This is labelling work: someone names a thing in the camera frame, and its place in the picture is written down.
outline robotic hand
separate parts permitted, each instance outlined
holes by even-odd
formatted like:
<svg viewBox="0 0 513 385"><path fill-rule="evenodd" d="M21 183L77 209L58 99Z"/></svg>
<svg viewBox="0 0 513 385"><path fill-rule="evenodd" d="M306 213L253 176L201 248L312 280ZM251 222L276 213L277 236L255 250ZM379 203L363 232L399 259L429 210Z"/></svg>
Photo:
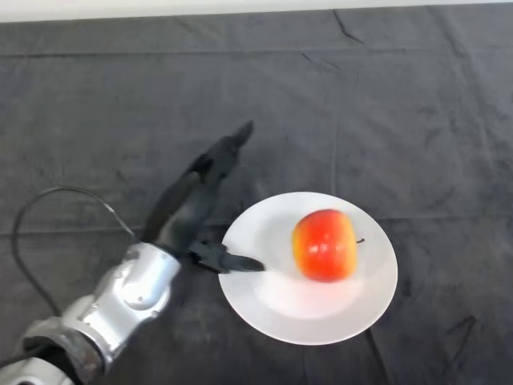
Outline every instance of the robotic hand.
<svg viewBox="0 0 513 385"><path fill-rule="evenodd" d="M167 305L182 258L191 257L217 273L262 271L264 266L252 258L196 241L221 181L236 166L251 134L248 123L199 156L162 195L140 242L130 246L96 291L75 301L61 317L31 325L17 348L26 359L1 369L0 384L85 384L104 375L137 327Z"/></svg>

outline red apple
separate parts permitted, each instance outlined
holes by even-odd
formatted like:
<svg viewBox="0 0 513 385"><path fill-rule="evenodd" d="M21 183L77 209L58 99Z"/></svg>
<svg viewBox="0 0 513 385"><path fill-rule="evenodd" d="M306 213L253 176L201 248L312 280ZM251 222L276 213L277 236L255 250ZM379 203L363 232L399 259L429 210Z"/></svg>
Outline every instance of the red apple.
<svg viewBox="0 0 513 385"><path fill-rule="evenodd" d="M301 219L293 232L293 254L299 270L320 282L335 282L356 269L356 237L344 213L327 209Z"/></svg>

